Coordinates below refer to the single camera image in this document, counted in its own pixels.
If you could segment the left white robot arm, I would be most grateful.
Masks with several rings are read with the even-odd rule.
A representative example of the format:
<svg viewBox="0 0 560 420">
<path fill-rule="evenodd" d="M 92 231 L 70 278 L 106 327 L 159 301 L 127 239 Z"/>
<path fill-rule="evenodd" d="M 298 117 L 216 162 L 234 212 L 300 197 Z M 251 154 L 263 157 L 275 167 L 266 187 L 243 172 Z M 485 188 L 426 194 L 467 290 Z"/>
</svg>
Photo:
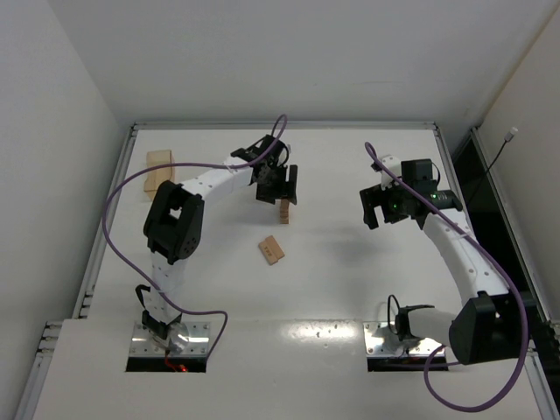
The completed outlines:
<svg viewBox="0 0 560 420">
<path fill-rule="evenodd" d="M 274 205 L 297 203 L 298 167 L 289 164 L 289 145 L 267 135 L 233 151 L 222 164 L 179 183 L 165 181 L 157 189 L 143 226 L 151 259 L 148 288 L 137 291 L 143 305 L 142 324 L 167 340 L 182 313 L 165 301 L 184 280 L 187 259 L 200 245 L 204 212 L 230 194 L 255 185 L 255 198 Z"/>
</svg>

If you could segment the wooden block box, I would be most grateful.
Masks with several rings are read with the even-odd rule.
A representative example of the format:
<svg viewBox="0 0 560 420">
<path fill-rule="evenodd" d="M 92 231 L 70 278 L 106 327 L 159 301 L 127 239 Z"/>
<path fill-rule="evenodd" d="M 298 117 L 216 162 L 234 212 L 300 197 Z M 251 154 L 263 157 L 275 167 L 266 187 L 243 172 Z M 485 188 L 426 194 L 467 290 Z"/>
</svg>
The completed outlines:
<svg viewBox="0 0 560 420">
<path fill-rule="evenodd" d="M 163 164 L 173 164 L 174 157 L 171 150 L 152 150 L 146 154 L 146 165 L 148 168 Z M 175 168 L 166 166 L 149 171 L 143 184 L 143 190 L 150 200 L 154 200 L 158 188 L 165 181 L 175 182 Z"/>
</svg>

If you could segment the wood block numbered twelve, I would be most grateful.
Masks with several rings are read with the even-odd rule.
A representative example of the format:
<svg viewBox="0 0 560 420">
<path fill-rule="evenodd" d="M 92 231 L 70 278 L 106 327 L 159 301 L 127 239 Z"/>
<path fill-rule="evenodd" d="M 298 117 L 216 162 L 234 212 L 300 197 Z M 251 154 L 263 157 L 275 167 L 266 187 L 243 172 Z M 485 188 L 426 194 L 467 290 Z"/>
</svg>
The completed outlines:
<svg viewBox="0 0 560 420">
<path fill-rule="evenodd" d="M 280 247 L 280 245 L 278 244 L 274 236 L 272 235 L 268 236 L 266 238 L 266 242 L 269 246 L 270 251 L 273 253 L 273 255 L 276 257 L 277 260 L 280 260 L 285 257 L 284 251 L 282 250 L 282 248 Z"/>
</svg>

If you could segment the wood block with print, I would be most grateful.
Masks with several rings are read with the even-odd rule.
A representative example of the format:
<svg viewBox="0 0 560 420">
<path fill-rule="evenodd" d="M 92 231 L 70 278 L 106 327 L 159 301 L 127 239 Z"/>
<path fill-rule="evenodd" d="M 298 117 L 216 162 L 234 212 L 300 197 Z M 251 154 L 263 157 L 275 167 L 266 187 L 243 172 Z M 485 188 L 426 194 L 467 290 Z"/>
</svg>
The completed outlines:
<svg viewBox="0 0 560 420">
<path fill-rule="evenodd" d="M 269 244 L 266 241 L 261 241 L 258 244 L 258 248 L 262 252 L 263 257 L 265 258 L 265 260 L 267 261 L 267 263 L 269 265 L 274 265 L 278 262 L 277 256 L 271 250 L 271 248 L 269 247 Z"/>
</svg>

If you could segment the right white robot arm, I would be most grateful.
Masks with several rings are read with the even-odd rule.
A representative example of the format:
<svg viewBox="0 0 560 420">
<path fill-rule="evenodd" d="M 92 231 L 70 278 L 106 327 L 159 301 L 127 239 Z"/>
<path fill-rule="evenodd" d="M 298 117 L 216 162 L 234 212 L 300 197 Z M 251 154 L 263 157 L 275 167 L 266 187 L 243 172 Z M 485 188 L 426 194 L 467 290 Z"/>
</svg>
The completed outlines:
<svg viewBox="0 0 560 420">
<path fill-rule="evenodd" d="M 364 223 L 411 219 L 443 258 L 458 288 L 458 314 L 430 304 L 399 308 L 394 333 L 399 340 L 430 338 L 448 346 L 464 365 L 517 358 L 529 327 L 522 322 L 522 294 L 514 294 L 504 276 L 482 254 L 459 197 L 441 190 L 429 159 L 402 161 L 385 155 L 372 165 L 381 183 L 360 191 Z"/>
</svg>

